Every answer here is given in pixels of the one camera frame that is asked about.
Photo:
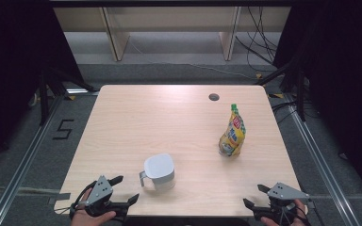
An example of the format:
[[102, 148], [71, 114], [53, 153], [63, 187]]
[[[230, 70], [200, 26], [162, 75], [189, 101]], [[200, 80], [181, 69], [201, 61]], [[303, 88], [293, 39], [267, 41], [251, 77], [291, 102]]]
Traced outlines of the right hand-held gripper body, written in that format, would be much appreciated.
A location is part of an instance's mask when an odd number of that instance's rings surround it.
[[276, 183], [268, 193], [269, 207], [255, 206], [253, 213], [256, 220], [270, 218], [279, 225], [289, 225], [297, 216], [295, 200], [306, 202], [309, 195], [283, 183]]

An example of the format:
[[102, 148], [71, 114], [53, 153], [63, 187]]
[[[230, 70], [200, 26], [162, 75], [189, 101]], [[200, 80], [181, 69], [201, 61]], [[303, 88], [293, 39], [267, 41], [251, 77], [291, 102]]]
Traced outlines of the person's left hand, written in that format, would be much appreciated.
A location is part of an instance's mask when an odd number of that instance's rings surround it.
[[116, 217], [114, 211], [106, 212], [102, 216], [92, 217], [86, 211], [83, 204], [77, 205], [70, 226], [101, 226]]

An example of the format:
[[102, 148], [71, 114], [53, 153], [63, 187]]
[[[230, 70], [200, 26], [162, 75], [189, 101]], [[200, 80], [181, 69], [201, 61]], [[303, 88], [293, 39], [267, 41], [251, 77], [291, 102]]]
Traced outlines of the person's right hand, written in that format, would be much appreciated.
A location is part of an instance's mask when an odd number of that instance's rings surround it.
[[[305, 206], [300, 200], [294, 201], [296, 208], [297, 208], [297, 216], [294, 218], [294, 220], [289, 224], [289, 226], [305, 226], [307, 223], [306, 216], [304, 213]], [[274, 222], [270, 218], [262, 217], [260, 221], [265, 226], [280, 226], [278, 223]]]

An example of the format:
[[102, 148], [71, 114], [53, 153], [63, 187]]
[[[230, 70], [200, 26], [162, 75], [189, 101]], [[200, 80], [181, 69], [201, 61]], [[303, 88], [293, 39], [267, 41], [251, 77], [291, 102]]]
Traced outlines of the beige shelf unit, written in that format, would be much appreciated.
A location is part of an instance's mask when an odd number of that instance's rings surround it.
[[289, 7], [54, 8], [65, 32], [105, 32], [112, 57], [123, 58], [132, 32], [217, 32], [225, 60], [232, 58], [238, 32], [262, 22], [266, 32], [281, 32]]

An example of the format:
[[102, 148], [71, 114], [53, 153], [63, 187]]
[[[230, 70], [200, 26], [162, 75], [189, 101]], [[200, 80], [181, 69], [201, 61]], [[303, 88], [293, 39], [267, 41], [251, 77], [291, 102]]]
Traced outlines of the black metal stand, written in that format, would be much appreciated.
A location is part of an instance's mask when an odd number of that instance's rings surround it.
[[291, 90], [296, 89], [297, 113], [300, 119], [305, 121], [304, 70], [301, 67], [301, 61], [298, 56], [294, 56], [288, 63], [270, 73], [265, 78], [259, 79], [256, 84], [263, 86], [282, 74], [284, 75], [284, 78], [281, 82], [280, 89], [283, 92], [290, 92]]
[[46, 67], [39, 76], [39, 91], [41, 98], [41, 122], [44, 125], [49, 117], [49, 104], [47, 89], [50, 89], [55, 97], [64, 96], [67, 93], [63, 81], [69, 81], [88, 92], [98, 91], [95, 87], [84, 82], [83, 79], [75, 78], [59, 69]]

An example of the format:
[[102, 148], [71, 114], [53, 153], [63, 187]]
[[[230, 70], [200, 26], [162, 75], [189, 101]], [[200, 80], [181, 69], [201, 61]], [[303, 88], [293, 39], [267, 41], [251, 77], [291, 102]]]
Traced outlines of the black curtain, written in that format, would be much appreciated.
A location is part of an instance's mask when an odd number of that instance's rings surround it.
[[0, 0], [0, 149], [47, 67], [82, 79], [49, 0]]
[[292, 59], [317, 16], [304, 75], [310, 94], [362, 179], [362, 0], [318, 0], [291, 8], [273, 65]]

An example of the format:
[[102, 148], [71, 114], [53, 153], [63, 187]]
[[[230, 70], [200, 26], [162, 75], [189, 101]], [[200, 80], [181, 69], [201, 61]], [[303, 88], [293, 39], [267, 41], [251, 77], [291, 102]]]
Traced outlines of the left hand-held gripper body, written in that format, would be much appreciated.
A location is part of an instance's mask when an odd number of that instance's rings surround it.
[[124, 219], [127, 209], [121, 208], [120, 204], [122, 202], [112, 202], [110, 200], [113, 186], [108, 181], [104, 175], [99, 177], [85, 202], [85, 210], [92, 217], [99, 217], [106, 212], [114, 211], [117, 218]]

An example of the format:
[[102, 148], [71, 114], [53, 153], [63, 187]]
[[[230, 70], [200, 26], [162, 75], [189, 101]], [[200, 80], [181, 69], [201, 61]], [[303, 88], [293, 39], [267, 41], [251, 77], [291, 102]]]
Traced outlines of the metal floor rail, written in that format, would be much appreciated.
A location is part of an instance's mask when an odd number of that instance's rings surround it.
[[38, 130], [33, 137], [30, 145], [28, 146], [22, 161], [14, 171], [8, 185], [5, 187], [2, 195], [0, 196], [0, 225], [2, 224], [7, 212], [16, 197], [18, 189], [24, 180], [28, 170], [38, 152], [41, 143], [46, 136], [46, 132], [49, 129], [51, 121], [55, 116], [58, 107], [62, 103], [62, 97], [56, 97], [52, 104], [48, 108], [48, 116], [43, 124], [39, 125]]
[[360, 222], [357, 219], [350, 202], [346, 198], [344, 192], [336, 180], [334, 173], [331, 171], [329, 165], [323, 157], [321, 149], [312, 136], [312, 133], [309, 130], [306, 122], [301, 120], [301, 117], [297, 111], [297, 107], [291, 106], [289, 111], [345, 225], [360, 226]]

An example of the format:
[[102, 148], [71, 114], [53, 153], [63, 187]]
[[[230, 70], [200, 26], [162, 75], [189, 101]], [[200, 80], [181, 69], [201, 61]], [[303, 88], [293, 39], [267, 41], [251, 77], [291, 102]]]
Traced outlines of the yellow refill pouch green cap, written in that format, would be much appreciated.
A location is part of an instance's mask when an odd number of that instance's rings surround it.
[[231, 104], [231, 116], [227, 128], [219, 140], [219, 153], [238, 156], [245, 140], [246, 128], [236, 104]]

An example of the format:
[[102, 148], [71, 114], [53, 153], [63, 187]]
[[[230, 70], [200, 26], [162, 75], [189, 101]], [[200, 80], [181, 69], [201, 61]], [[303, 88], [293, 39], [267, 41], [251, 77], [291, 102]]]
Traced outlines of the white lidded container with handle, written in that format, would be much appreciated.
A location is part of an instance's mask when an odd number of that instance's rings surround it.
[[145, 187], [144, 179], [149, 178], [155, 190], [164, 190], [174, 187], [174, 162], [168, 153], [150, 156], [144, 161], [143, 171], [140, 172], [140, 185]]

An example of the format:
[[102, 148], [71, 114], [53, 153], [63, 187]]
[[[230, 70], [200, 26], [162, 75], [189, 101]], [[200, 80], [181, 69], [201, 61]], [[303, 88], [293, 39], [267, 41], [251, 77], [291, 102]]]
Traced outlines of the grey floor tape strip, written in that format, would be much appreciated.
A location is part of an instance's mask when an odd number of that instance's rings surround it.
[[69, 200], [71, 197], [70, 193], [59, 193], [57, 194], [55, 197], [51, 197], [48, 200], [48, 204], [55, 204], [56, 201], [64, 201], [64, 200]]

